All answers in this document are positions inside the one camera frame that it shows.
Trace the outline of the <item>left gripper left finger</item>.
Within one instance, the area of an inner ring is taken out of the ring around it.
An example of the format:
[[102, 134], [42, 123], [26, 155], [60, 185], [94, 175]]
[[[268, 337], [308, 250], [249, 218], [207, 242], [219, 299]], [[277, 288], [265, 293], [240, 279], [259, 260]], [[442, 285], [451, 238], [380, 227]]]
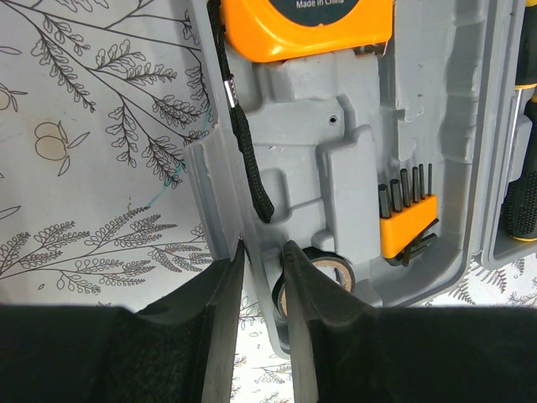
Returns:
[[245, 252], [143, 310], [3, 306], [4, 402], [227, 402]]

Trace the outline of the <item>small black tape roll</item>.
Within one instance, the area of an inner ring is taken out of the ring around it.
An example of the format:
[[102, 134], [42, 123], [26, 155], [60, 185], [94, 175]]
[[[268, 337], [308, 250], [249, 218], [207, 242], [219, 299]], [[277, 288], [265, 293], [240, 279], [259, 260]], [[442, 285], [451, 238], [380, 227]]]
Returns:
[[[314, 247], [303, 249], [303, 252], [319, 271], [330, 277], [347, 292], [353, 293], [356, 284], [355, 275], [347, 260], [335, 253], [321, 251]], [[280, 316], [286, 318], [287, 302], [284, 287], [284, 274], [281, 274], [274, 285], [272, 299]]]

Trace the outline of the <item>grey plastic tool case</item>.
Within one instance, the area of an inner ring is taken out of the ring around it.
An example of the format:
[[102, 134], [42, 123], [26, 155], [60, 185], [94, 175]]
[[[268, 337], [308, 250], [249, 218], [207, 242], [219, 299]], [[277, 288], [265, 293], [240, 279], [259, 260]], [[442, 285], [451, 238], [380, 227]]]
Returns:
[[[449, 291], [472, 264], [492, 279], [535, 252], [499, 229], [503, 185], [521, 170], [529, 123], [508, 157], [515, 108], [520, 1], [399, 1], [387, 56], [348, 50], [259, 65], [228, 54], [270, 222], [253, 209], [232, 132], [207, 4], [190, 17], [204, 49], [216, 126], [187, 149], [190, 181], [215, 259], [243, 241], [274, 351], [289, 354], [276, 283], [288, 241], [350, 266], [357, 296], [375, 306], [412, 306]], [[395, 267], [381, 255], [377, 189], [400, 169], [425, 165], [437, 195], [436, 240]]]

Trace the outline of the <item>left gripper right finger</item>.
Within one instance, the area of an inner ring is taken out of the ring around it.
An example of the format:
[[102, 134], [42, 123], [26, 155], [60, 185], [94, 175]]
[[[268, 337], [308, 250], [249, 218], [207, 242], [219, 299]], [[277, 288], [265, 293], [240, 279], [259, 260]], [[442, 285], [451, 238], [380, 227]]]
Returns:
[[284, 246], [298, 402], [533, 402], [536, 312], [374, 307]]

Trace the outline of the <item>screwdriver bit set holder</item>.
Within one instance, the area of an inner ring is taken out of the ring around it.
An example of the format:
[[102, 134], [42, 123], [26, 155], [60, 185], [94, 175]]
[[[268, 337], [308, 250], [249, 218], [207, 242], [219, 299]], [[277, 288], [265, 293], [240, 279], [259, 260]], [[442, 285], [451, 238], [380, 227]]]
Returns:
[[433, 165], [403, 168], [378, 186], [381, 254], [393, 266], [408, 266], [436, 239], [429, 231], [439, 222], [433, 193]]

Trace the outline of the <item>orange tape measure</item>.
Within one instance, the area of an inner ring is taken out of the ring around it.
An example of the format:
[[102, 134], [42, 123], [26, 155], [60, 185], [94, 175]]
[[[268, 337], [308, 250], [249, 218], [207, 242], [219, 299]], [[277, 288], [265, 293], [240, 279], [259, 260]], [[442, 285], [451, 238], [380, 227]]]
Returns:
[[206, 9], [253, 209], [268, 223], [274, 205], [263, 187], [226, 47], [252, 62], [269, 63], [386, 43], [393, 33], [394, 5], [377, 0], [209, 1]]

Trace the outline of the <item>small yellow black screwdriver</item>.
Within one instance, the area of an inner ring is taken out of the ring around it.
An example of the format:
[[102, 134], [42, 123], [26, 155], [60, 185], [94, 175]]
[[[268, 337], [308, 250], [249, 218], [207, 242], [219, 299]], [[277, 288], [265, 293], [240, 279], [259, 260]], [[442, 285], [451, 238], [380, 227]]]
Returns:
[[503, 203], [502, 225], [506, 233], [523, 242], [536, 240], [536, 95], [524, 115], [532, 123], [521, 176], [508, 186]]

